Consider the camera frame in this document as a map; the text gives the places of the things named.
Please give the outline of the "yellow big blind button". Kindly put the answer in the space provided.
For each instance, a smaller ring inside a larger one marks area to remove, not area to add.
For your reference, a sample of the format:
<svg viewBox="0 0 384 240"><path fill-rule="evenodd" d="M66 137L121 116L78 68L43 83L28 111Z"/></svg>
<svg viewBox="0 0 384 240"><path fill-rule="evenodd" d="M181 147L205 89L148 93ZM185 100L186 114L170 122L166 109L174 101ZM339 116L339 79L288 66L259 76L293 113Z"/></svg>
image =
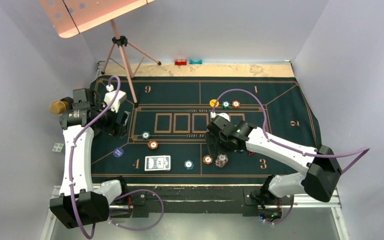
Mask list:
<svg viewBox="0 0 384 240"><path fill-rule="evenodd" d="M220 105L220 102L217 100L217 99L211 99L209 101L209 105L212 107L212 108L216 108Z"/></svg>

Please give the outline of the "orange yellow poker chip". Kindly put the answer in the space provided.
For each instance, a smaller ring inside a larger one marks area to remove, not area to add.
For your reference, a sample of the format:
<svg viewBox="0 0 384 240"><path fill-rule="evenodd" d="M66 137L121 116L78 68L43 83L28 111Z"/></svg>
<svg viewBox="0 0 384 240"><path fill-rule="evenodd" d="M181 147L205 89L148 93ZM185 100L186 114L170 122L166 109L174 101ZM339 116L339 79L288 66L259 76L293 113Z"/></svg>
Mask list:
<svg viewBox="0 0 384 240"><path fill-rule="evenodd" d="M147 146L148 146L149 149L151 149L151 150L155 150L155 149L158 148L159 143L158 143L157 141L155 141L155 140L150 140L150 141L147 143Z"/></svg>

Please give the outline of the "green blue poker chip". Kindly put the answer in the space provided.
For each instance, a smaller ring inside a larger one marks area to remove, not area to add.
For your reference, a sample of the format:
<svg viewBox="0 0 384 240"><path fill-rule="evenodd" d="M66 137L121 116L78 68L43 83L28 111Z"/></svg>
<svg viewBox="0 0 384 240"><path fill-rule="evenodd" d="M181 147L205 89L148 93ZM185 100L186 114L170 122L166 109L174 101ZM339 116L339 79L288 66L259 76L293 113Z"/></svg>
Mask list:
<svg viewBox="0 0 384 240"><path fill-rule="evenodd" d="M144 140L149 139L150 136L151 136L151 134L150 134L148 131L144 131L144 132L141 134L141 138L144 139Z"/></svg>

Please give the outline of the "purple small blind button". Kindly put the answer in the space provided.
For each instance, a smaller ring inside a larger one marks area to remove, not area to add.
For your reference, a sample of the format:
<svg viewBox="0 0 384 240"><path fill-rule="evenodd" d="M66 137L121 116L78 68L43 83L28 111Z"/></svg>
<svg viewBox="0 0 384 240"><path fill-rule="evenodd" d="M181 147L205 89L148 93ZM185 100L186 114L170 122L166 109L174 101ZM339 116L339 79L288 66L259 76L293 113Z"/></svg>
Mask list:
<svg viewBox="0 0 384 240"><path fill-rule="evenodd" d="M124 155L124 152L125 151L122 147L117 147L114 149L112 154L115 158L121 158Z"/></svg>

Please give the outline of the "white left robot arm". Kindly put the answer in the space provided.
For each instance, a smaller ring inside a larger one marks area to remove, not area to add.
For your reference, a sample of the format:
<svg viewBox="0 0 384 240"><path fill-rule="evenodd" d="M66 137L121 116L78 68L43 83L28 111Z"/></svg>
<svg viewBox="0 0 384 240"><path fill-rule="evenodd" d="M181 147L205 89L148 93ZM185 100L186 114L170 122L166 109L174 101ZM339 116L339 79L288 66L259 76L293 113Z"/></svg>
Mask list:
<svg viewBox="0 0 384 240"><path fill-rule="evenodd" d="M51 212L68 229L77 228L75 213L83 225L108 219L109 206L126 203L129 191L125 179L112 177L94 188L92 181L92 143L97 133L123 138L127 133L130 112L124 111L117 122L120 105L126 100L124 91L108 91L103 98L90 88L73 91L51 104L59 114L65 144L64 175L58 197L49 203Z"/></svg>

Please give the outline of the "blue white card deck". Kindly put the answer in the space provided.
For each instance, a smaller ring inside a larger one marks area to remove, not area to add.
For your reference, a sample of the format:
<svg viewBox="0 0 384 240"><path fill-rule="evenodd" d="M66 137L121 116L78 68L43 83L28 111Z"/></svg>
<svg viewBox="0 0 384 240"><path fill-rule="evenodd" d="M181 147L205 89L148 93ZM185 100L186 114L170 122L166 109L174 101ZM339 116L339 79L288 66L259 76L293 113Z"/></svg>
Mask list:
<svg viewBox="0 0 384 240"><path fill-rule="evenodd" d="M155 155L145 157L144 170L146 172L151 171L170 171L172 167L172 161L170 155Z"/></svg>

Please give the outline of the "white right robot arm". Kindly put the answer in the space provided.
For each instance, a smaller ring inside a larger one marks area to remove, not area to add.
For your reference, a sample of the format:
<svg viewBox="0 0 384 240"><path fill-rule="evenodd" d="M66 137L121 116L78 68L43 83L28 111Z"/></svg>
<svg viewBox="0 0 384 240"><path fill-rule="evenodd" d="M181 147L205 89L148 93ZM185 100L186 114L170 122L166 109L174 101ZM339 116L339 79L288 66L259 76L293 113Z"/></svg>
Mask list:
<svg viewBox="0 0 384 240"><path fill-rule="evenodd" d="M250 198L259 205L271 205L277 200L295 194L307 194L327 203L331 200L343 173L331 148L319 149L299 145L275 135L263 128L240 121L233 124L225 113L211 114L205 141L212 158L221 154L248 151L276 160L294 169L288 175L271 175Z"/></svg>

